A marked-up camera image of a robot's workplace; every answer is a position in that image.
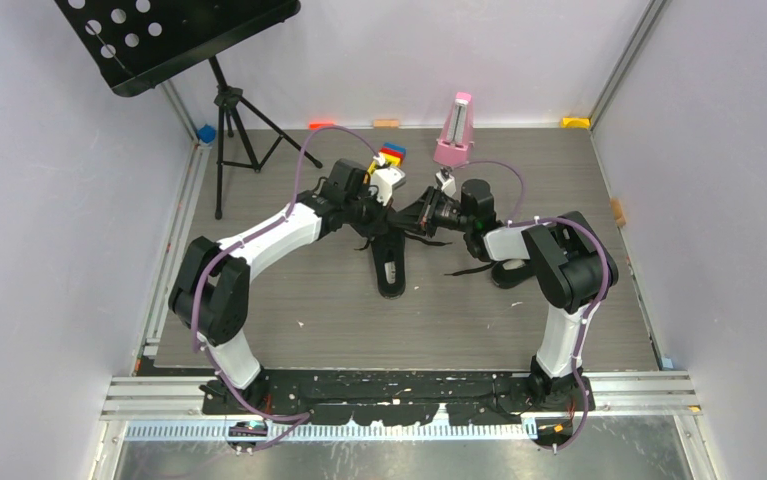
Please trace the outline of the black canvas shoe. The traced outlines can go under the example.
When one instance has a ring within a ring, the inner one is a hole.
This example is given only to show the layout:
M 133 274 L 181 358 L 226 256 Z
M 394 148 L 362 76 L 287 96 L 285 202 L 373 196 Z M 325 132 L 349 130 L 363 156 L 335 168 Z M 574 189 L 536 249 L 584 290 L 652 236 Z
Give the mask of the black canvas shoe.
M 479 267 L 446 273 L 446 276 L 459 277 L 464 275 L 489 272 L 493 285 L 503 290 L 509 290 L 536 276 L 535 270 L 528 260 L 490 261 Z
M 405 247 L 407 240 L 418 241 L 426 246 L 444 247 L 450 242 L 435 241 L 403 229 L 386 233 L 372 233 L 368 229 L 354 227 L 366 244 L 359 251 L 371 249 L 376 285 L 379 294 L 386 299 L 400 297 L 406 288 Z

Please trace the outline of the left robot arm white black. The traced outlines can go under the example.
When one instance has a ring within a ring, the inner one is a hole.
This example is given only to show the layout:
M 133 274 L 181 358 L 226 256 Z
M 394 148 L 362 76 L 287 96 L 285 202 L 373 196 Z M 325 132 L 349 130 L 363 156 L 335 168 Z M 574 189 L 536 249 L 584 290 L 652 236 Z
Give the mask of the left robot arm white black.
M 383 228 L 394 192 L 405 182 L 392 165 L 374 169 L 342 159 L 318 190 L 297 194 L 277 214 L 220 241 L 205 237 L 186 249 L 168 297 L 169 309 L 193 333 L 197 350 L 229 383 L 227 400 L 239 412 L 257 412 L 266 398 L 255 380 L 261 364 L 245 337 L 250 286 L 267 268 L 344 225 L 371 237 Z

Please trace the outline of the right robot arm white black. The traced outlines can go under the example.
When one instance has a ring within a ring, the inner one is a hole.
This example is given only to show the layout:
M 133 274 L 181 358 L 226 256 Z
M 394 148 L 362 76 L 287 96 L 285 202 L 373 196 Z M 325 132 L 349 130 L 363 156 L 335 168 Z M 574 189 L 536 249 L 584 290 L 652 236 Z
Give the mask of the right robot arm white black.
M 459 231 L 469 253 L 483 262 L 521 261 L 508 280 L 535 279 L 549 304 L 527 391 L 543 410 L 555 410 L 564 403 L 570 388 L 583 380 L 588 325 L 619 277 L 614 259 L 586 217 L 572 210 L 556 217 L 502 223 L 489 183 L 471 179 L 463 184 L 459 199 L 429 188 L 411 205 L 391 214 L 389 221 L 426 237 L 440 228 Z

